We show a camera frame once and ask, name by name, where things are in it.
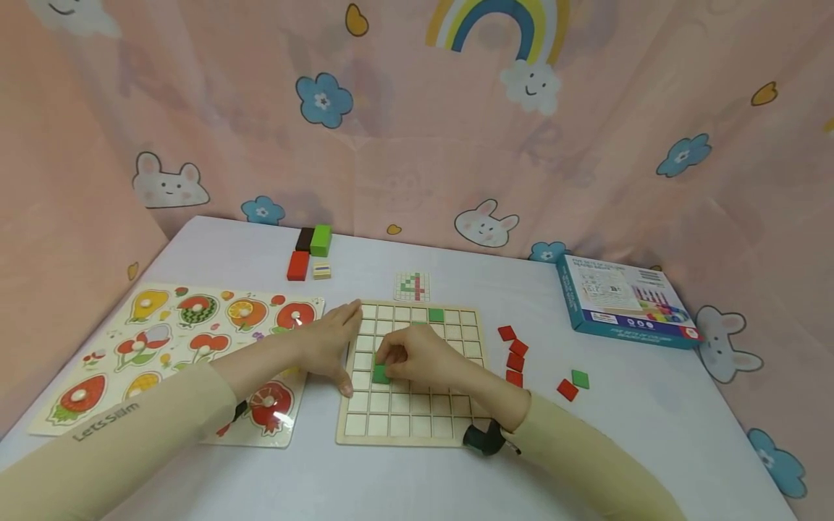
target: box packaging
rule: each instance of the box packaging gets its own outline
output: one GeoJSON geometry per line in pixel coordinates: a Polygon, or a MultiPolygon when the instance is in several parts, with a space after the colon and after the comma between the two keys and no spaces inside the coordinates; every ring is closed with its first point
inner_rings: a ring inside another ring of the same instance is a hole
{"type": "Polygon", "coordinates": [[[692,349],[703,340],[663,272],[563,255],[556,261],[580,333],[692,349]]]}

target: green tile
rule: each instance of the green tile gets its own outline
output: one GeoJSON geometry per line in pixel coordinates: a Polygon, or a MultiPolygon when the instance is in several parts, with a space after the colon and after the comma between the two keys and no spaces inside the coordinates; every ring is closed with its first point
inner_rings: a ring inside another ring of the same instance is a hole
{"type": "Polygon", "coordinates": [[[371,379],[374,383],[391,383],[387,376],[385,376],[385,364],[378,363],[374,366],[374,376],[371,379]]]}
{"type": "Polygon", "coordinates": [[[429,308],[429,322],[443,322],[444,314],[442,309],[429,308]]]}
{"type": "Polygon", "coordinates": [[[581,387],[583,389],[590,389],[590,382],[588,380],[588,373],[583,373],[581,371],[577,371],[573,369],[570,371],[570,376],[574,381],[574,385],[576,387],[581,387]]]}

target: beige sleeve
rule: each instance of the beige sleeve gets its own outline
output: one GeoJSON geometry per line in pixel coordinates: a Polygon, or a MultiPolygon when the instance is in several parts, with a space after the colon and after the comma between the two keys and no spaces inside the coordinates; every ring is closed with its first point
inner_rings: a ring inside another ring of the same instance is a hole
{"type": "Polygon", "coordinates": [[[607,521],[686,521],[648,470],[603,433],[535,393],[524,422],[503,434],[522,458],[572,485],[607,521]]]}
{"type": "Polygon", "coordinates": [[[3,519],[100,519],[180,450],[232,421],[235,405],[210,364],[186,368],[0,473],[3,519]]]}

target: red tile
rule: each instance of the red tile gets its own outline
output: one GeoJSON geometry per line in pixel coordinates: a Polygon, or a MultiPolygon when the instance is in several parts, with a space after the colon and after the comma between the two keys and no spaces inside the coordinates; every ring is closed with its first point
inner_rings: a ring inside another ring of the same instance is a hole
{"type": "Polygon", "coordinates": [[[507,358],[507,367],[521,373],[524,371],[524,359],[515,353],[510,353],[510,357],[507,358]]]}
{"type": "Polygon", "coordinates": [[[287,280],[305,280],[307,278],[307,264],[310,260],[309,252],[293,252],[289,258],[287,280]]]}
{"type": "Polygon", "coordinates": [[[579,392],[579,389],[567,380],[562,380],[562,383],[559,384],[559,387],[557,387],[556,390],[559,391],[562,396],[568,398],[569,402],[572,402],[579,392]]]}
{"type": "Polygon", "coordinates": [[[498,334],[501,335],[501,340],[515,340],[515,331],[513,331],[512,326],[498,328],[498,334]]]}
{"type": "Polygon", "coordinates": [[[524,375],[521,373],[517,373],[516,371],[510,371],[507,369],[507,382],[512,383],[516,387],[524,387],[524,375]]]}
{"type": "Polygon", "coordinates": [[[520,357],[524,357],[524,355],[527,354],[527,349],[529,349],[527,344],[521,342],[518,338],[513,340],[513,343],[510,344],[510,351],[519,355],[520,357]]]}

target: table surface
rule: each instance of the table surface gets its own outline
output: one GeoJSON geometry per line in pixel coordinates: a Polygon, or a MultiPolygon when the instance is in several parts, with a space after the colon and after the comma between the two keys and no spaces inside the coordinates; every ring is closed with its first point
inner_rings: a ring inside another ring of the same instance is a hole
{"type": "MultiPolygon", "coordinates": [[[[428,272],[433,303],[478,308],[491,369],[505,371],[496,329],[530,345],[525,386],[614,439],[671,491],[690,521],[796,519],[692,351],[576,333],[553,264],[334,235],[333,278],[288,282],[298,230],[217,218],[191,220],[140,282],[323,297],[392,300],[399,271],[428,272]],[[590,390],[556,391],[573,368],[590,390]]],[[[26,434],[33,415],[82,350],[0,442],[6,468],[49,438],[26,434]]],[[[199,445],[185,450],[107,519],[594,518],[576,496],[505,448],[335,443],[339,394],[310,377],[287,449],[199,445]]]]}

